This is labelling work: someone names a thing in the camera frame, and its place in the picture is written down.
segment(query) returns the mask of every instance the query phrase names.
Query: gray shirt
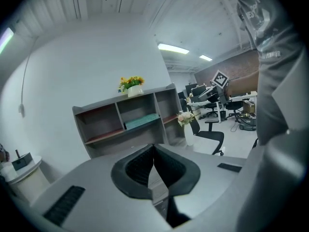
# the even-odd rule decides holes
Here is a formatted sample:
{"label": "gray shirt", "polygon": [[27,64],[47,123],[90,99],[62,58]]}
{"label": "gray shirt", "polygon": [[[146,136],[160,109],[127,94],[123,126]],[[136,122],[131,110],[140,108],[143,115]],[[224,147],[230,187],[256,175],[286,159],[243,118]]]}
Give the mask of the gray shirt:
{"label": "gray shirt", "polygon": [[238,0],[259,53],[257,136],[261,145],[288,129],[273,91],[287,76],[304,44],[278,0]]}

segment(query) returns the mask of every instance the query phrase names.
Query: cardboard box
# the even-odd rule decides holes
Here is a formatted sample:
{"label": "cardboard box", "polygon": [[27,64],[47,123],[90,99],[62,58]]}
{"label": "cardboard box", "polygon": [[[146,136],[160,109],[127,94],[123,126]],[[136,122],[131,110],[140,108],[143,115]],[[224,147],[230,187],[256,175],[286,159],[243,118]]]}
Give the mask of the cardboard box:
{"label": "cardboard box", "polygon": [[255,114],[255,104],[251,101],[242,101],[243,111],[249,114]]}

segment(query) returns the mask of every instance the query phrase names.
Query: brick wall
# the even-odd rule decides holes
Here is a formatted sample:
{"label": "brick wall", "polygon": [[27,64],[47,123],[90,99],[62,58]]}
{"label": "brick wall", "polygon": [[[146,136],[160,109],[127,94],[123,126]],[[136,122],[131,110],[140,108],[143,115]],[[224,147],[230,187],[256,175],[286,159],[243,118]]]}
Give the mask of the brick wall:
{"label": "brick wall", "polygon": [[210,80],[214,77],[217,70],[227,74],[230,79],[247,76],[258,70],[259,59],[257,51],[248,51],[229,58],[195,73],[195,78],[199,85],[205,83],[210,85]]}

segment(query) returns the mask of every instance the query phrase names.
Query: teal box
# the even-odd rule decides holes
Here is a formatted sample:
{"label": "teal box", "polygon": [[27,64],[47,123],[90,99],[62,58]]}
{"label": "teal box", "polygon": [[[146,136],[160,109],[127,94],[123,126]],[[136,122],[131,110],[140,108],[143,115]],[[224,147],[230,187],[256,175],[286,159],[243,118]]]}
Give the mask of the teal box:
{"label": "teal box", "polygon": [[136,128],[138,126],[144,125],[144,124],[146,124],[150,121],[156,120],[158,118],[159,118],[159,114],[149,114],[149,115],[146,115],[144,117],[128,121],[127,123],[125,123],[126,129],[130,130],[130,129]]}

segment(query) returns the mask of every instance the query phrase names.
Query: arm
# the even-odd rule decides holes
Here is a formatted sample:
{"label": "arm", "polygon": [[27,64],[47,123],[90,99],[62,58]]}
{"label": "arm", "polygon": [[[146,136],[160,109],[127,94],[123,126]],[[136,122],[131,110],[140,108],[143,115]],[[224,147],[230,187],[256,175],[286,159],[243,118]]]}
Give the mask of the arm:
{"label": "arm", "polygon": [[245,77],[231,80],[228,84],[226,95],[237,95],[240,93],[247,93],[250,91],[257,91],[257,83],[259,80],[259,71],[256,71]]}

